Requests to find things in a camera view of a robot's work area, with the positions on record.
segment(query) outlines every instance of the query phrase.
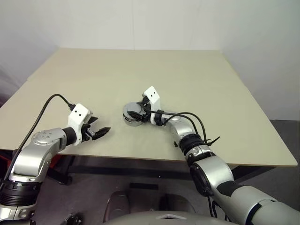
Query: red object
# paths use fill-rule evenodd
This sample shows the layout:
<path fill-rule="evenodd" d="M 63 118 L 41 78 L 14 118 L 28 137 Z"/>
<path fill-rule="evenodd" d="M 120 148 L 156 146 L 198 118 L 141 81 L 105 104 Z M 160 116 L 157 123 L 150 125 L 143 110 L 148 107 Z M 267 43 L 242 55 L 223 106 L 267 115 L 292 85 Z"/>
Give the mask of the red object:
<path fill-rule="evenodd" d="M 56 155 L 52 158 L 51 160 L 51 163 L 50 163 L 50 168 L 53 168 L 55 167 L 55 165 L 58 163 L 58 161 L 60 160 L 60 158 L 62 157 L 62 155 Z M 11 160 L 3 157 L 3 156 L 0 156 L 0 158 L 4 159 L 7 161 L 7 167 L 9 167 L 9 165 L 11 164 Z"/>

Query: wooden tabletop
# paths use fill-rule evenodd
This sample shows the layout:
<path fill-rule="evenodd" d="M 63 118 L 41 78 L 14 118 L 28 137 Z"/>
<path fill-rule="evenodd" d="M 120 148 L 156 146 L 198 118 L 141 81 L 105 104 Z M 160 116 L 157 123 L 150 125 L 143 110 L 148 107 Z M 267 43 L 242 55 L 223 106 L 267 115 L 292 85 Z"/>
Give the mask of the wooden tabletop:
<path fill-rule="evenodd" d="M 123 121 L 123 106 L 154 86 L 166 111 L 188 111 L 204 122 L 211 149 L 231 165 L 297 165 L 249 90 L 219 51 L 59 49 L 0 108 L 0 148 L 16 149 L 43 104 L 54 93 L 81 103 L 112 127 L 96 141 L 68 146 L 62 154 L 184 160 L 164 127 Z M 35 131 L 64 128 L 70 111 L 57 98 Z"/>

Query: white wall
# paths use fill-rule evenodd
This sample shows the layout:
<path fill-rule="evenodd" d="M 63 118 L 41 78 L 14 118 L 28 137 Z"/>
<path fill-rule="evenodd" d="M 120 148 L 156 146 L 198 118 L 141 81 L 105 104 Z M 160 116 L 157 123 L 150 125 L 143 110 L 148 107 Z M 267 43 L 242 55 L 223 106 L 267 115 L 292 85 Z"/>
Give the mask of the white wall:
<path fill-rule="evenodd" d="M 0 94 L 58 46 L 220 49 L 270 119 L 299 120 L 299 22 L 299 0 L 2 0 Z"/>

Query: table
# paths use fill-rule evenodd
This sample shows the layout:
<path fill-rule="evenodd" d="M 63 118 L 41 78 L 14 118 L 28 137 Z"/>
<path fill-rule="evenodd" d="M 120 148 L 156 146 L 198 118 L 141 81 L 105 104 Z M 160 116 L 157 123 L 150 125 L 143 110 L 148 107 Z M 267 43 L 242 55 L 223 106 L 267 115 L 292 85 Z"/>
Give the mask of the table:
<path fill-rule="evenodd" d="M 193 112 L 203 120 L 208 138 L 220 136 L 211 148 L 229 165 L 297 165 L 219 51 L 61 48 L 0 108 L 0 149 L 17 148 L 47 98 L 59 93 L 99 117 L 94 130 L 112 127 L 101 139 L 69 146 L 61 154 L 182 161 L 165 128 L 130 127 L 123 121 L 123 106 L 140 101 L 149 86 L 160 94 L 164 110 Z M 52 101 L 36 131 L 64 128 L 68 114 L 63 101 Z"/>

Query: black cable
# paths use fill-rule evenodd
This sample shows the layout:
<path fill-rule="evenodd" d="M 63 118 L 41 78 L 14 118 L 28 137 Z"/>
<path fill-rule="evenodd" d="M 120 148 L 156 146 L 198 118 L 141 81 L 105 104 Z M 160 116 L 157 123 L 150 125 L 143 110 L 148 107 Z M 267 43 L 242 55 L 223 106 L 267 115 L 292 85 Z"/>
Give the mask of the black cable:
<path fill-rule="evenodd" d="M 211 202 L 210 202 L 210 197 L 209 197 L 209 196 L 207 196 L 207 200 L 208 200 L 208 207 L 209 207 L 209 209 L 210 209 L 210 216 L 211 216 L 211 217 L 214 217 L 213 214 L 212 214 Z"/>
<path fill-rule="evenodd" d="M 179 117 L 186 118 L 186 119 L 188 119 L 188 120 L 192 123 L 193 128 L 194 128 L 194 130 L 195 130 L 195 133 L 198 134 L 198 130 L 197 130 L 197 128 L 196 128 L 196 125 L 195 125 L 194 121 L 193 121 L 191 118 L 189 118 L 188 116 L 181 115 L 180 113 L 152 111 L 152 110 L 150 110 L 150 109 L 147 109 L 145 106 L 143 106 L 143 104 L 139 104 L 139 105 L 143 108 L 143 110 L 145 110 L 146 112 L 149 112 L 149 113 L 156 113 L 156 114 L 161 114 L 161 115 L 179 116 Z"/>
<path fill-rule="evenodd" d="M 212 210 L 214 212 L 214 217 L 217 218 L 218 215 L 217 215 L 217 211 L 216 211 L 216 206 L 218 206 L 218 204 L 215 202 L 215 201 L 212 201 Z"/>
<path fill-rule="evenodd" d="M 207 144 L 206 132 L 205 132 L 204 124 L 202 123 L 201 119 L 200 119 L 196 114 L 193 114 L 193 113 L 191 113 L 191 112 L 180 112 L 180 113 L 177 113 L 177 115 L 181 115 L 181 114 L 188 114 L 188 115 L 192 115 L 192 116 L 196 117 L 196 119 L 199 121 L 199 123 L 200 123 L 200 125 L 201 125 L 201 128 L 202 128 L 204 142 L 205 142 L 205 144 Z M 176 115 L 173 115 L 173 116 L 169 117 L 169 118 L 163 123 L 163 125 L 165 125 L 170 119 L 172 119 L 172 118 L 175 117 L 175 116 L 176 116 Z"/>
<path fill-rule="evenodd" d="M 60 94 L 54 94 L 54 95 L 52 95 L 52 96 L 50 96 L 50 97 L 48 98 L 48 100 L 45 102 L 45 104 L 44 104 L 44 106 L 43 106 L 41 112 L 39 113 L 39 115 L 38 115 L 36 121 L 34 122 L 34 124 L 32 125 L 31 129 L 29 130 L 28 134 L 25 136 L 25 138 L 24 138 L 24 140 L 22 141 L 22 143 L 20 144 L 19 148 L 15 151 L 15 154 L 14 154 L 12 160 L 11 160 L 11 163 L 10 163 L 8 169 L 7 169 L 7 172 L 6 172 L 6 174 L 5 174 L 4 178 L 3 178 L 3 180 L 7 180 L 7 179 L 9 178 L 10 172 L 11 172 L 11 170 L 12 170 L 14 164 L 15 164 L 15 161 L 16 161 L 18 155 L 19 155 L 20 152 L 22 151 L 22 148 L 23 148 L 24 144 L 27 142 L 27 140 L 28 140 L 28 138 L 30 137 L 30 135 L 32 134 L 33 130 L 36 128 L 36 126 L 37 126 L 38 122 L 40 121 L 42 115 L 44 114 L 45 109 L 46 109 L 46 107 L 48 106 L 49 102 L 50 102 L 50 101 L 52 100 L 52 98 L 54 98 L 55 96 L 61 97 L 62 100 L 64 100 L 64 102 L 69 106 L 70 109 L 74 108 L 75 105 L 74 105 L 74 104 L 70 104 L 70 103 L 69 103 L 62 95 L 60 95 Z"/>
<path fill-rule="evenodd" d="M 231 222 L 230 218 L 226 214 L 224 220 Z"/>

